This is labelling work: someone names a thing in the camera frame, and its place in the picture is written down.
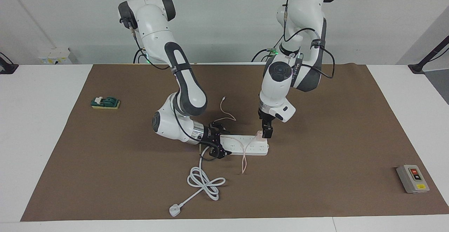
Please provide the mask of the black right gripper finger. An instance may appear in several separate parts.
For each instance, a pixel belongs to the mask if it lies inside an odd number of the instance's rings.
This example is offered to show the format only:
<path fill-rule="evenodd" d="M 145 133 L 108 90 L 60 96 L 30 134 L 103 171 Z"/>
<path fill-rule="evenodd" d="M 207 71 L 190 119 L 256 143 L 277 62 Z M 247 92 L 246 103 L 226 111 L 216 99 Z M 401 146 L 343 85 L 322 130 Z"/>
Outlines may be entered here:
<path fill-rule="evenodd" d="M 231 155 L 232 152 L 228 151 L 226 149 L 224 149 L 222 146 L 214 146 L 214 147 L 210 147 L 210 152 L 209 155 L 212 158 L 212 160 L 214 159 L 222 159 L 228 155 Z"/>
<path fill-rule="evenodd" d="M 213 121 L 210 122 L 210 128 L 216 133 L 216 134 L 230 134 L 230 131 L 226 129 L 226 127 L 218 122 L 218 121 Z"/>

